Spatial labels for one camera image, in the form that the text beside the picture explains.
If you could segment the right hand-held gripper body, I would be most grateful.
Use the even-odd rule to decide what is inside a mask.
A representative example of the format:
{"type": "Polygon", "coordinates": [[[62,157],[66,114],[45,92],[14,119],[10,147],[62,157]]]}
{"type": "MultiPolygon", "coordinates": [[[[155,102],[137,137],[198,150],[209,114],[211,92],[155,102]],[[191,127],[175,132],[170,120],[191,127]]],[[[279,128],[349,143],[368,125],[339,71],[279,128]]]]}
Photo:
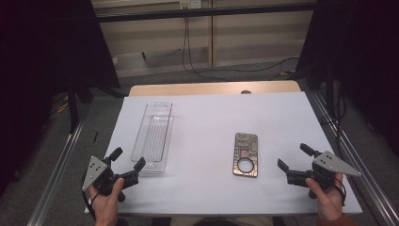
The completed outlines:
{"type": "MultiPolygon", "coordinates": [[[[311,169],[299,171],[289,168],[289,171],[286,173],[286,178],[288,185],[303,187],[307,187],[306,179],[312,178],[322,189],[327,189],[336,188],[334,185],[336,173],[361,176],[360,171],[344,162],[334,153],[323,152],[316,158],[313,157],[311,169]]],[[[346,190],[343,183],[340,193],[344,200],[346,198],[346,190]]]]}

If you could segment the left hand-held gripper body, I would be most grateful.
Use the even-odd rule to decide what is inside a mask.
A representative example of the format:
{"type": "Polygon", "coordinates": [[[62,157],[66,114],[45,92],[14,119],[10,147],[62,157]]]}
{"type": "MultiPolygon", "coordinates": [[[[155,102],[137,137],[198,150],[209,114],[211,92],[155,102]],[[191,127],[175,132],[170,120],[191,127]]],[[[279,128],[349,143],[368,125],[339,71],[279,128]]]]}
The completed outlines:
{"type": "Polygon", "coordinates": [[[83,179],[82,191],[85,192],[90,186],[93,186],[101,195],[109,196],[112,193],[114,184],[119,178],[124,180],[123,189],[137,185],[139,164],[136,164],[131,171],[123,174],[116,174],[111,169],[111,162],[117,159],[115,155],[109,155],[103,160],[96,156],[92,156],[83,179]]]}

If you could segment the clear plastic tray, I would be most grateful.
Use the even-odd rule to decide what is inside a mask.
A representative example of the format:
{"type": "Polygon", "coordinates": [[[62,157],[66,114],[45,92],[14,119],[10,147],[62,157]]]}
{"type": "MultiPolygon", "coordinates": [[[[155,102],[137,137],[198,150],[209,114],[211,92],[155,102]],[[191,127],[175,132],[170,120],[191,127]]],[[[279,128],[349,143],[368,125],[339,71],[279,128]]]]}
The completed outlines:
{"type": "Polygon", "coordinates": [[[131,161],[146,161],[142,171],[163,173],[168,161],[168,146],[173,127],[172,103],[149,102],[139,126],[131,161]]]}

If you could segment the person's left hand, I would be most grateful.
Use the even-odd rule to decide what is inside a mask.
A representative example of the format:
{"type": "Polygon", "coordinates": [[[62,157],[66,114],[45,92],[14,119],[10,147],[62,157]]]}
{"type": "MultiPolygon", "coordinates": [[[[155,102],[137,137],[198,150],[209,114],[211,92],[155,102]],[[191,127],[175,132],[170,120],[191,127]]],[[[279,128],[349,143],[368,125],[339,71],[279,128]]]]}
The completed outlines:
{"type": "Polygon", "coordinates": [[[91,204],[93,205],[96,220],[100,218],[118,218],[118,197],[121,193],[123,185],[124,180],[119,178],[113,185],[112,192],[109,196],[103,196],[99,194],[98,190],[93,186],[88,188],[88,194],[91,199],[91,204]]]}

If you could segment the person's right hand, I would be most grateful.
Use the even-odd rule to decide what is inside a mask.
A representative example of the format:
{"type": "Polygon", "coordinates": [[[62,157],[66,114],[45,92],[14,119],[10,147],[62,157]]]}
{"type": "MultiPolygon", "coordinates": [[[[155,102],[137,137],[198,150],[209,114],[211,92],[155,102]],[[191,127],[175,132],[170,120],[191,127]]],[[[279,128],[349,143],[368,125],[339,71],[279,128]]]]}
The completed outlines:
{"type": "Polygon", "coordinates": [[[322,220],[336,220],[343,215],[343,197],[340,193],[343,175],[337,173],[334,185],[336,188],[323,190],[312,178],[306,179],[309,189],[316,195],[318,217],[322,220]]]}

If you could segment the black metal stand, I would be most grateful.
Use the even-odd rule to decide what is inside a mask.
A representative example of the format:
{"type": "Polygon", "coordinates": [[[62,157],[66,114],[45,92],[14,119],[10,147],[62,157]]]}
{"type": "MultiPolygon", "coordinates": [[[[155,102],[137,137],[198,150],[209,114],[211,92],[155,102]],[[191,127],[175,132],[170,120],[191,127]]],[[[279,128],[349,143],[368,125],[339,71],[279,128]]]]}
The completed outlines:
{"type": "Polygon", "coordinates": [[[70,133],[72,134],[79,124],[79,116],[78,116],[78,110],[77,110],[77,106],[76,106],[75,92],[73,89],[73,79],[71,77],[69,78],[68,85],[67,85],[67,95],[68,95],[68,103],[69,103],[69,110],[70,110],[70,117],[71,117],[70,133]]]}

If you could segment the white table board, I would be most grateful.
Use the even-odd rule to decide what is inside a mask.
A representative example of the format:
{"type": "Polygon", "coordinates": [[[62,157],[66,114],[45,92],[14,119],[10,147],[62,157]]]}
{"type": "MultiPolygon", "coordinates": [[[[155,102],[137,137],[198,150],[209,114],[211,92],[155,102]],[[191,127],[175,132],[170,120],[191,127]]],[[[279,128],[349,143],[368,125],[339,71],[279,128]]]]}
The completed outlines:
{"type": "Polygon", "coordinates": [[[168,96],[174,122],[166,169],[140,174],[119,206],[133,216],[311,215],[316,202],[305,187],[290,186],[279,169],[309,170],[308,144],[330,145],[303,92],[168,96]],[[232,172],[234,137],[259,140],[255,178],[232,172]]]}

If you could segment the wooden table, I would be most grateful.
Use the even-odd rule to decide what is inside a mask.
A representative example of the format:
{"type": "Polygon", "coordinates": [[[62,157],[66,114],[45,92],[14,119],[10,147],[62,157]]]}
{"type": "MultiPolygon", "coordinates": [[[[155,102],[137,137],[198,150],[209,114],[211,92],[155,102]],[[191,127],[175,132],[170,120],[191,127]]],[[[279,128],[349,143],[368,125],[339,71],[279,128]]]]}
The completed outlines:
{"type": "Polygon", "coordinates": [[[207,95],[207,94],[241,94],[242,90],[251,94],[269,92],[300,92],[296,81],[248,81],[217,82],[166,85],[137,85],[130,89],[129,96],[167,96],[167,95],[207,95]]]}

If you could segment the black curtain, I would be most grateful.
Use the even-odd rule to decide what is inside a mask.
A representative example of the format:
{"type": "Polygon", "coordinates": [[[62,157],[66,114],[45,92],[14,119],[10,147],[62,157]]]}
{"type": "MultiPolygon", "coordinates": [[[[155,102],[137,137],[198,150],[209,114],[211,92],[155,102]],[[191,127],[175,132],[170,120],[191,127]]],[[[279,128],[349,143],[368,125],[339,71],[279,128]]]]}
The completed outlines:
{"type": "Polygon", "coordinates": [[[331,67],[399,157],[399,0],[315,0],[296,69],[320,86],[331,67]]]}
{"type": "Polygon", "coordinates": [[[120,85],[91,0],[0,0],[0,196],[30,157],[53,97],[120,85]]]}

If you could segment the black horizontal bar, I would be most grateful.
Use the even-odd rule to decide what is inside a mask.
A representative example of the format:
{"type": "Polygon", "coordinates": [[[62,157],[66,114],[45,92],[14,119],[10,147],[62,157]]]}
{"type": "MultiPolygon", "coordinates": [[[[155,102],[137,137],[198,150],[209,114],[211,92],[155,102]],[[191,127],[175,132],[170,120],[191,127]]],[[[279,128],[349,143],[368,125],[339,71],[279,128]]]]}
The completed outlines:
{"type": "Polygon", "coordinates": [[[129,13],[99,14],[96,16],[96,20],[99,23],[115,23],[115,22],[177,19],[177,18],[191,18],[191,17],[205,17],[205,16],[307,11],[307,10],[315,10],[316,8],[318,8],[317,3],[299,3],[299,4],[282,4],[282,5],[234,7],[234,8],[176,9],[176,10],[140,12],[140,13],[129,12],[129,13]]]}

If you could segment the metal floor rail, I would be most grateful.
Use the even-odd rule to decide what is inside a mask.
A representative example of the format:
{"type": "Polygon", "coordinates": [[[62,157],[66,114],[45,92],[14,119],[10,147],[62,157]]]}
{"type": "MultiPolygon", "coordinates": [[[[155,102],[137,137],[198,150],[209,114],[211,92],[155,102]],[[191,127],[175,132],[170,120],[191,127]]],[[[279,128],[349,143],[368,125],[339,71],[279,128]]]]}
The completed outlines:
{"type": "Polygon", "coordinates": [[[349,99],[343,117],[332,123],[322,94],[308,97],[332,149],[362,172],[349,180],[363,210],[355,220],[360,226],[399,226],[399,157],[349,99]]]}
{"type": "Polygon", "coordinates": [[[69,134],[66,144],[61,152],[60,157],[57,160],[56,166],[51,174],[51,177],[42,192],[42,195],[37,203],[29,221],[26,226],[42,226],[51,204],[55,198],[56,190],[59,186],[61,177],[67,167],[67,164],[71,158],[74,146],[80,136],[83,123],[79,122],[72,132],[69,134]]]}

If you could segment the white wall socket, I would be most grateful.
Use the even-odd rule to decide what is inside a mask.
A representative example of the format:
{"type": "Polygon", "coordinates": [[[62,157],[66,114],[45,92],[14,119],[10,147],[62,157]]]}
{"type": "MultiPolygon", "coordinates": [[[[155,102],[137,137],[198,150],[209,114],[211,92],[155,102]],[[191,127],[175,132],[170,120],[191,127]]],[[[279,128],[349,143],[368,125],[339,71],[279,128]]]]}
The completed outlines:
{"type": "Polygon", "coordinates": [[[180,0],[180,9],[201,8],[201,0],[180,0]]]}

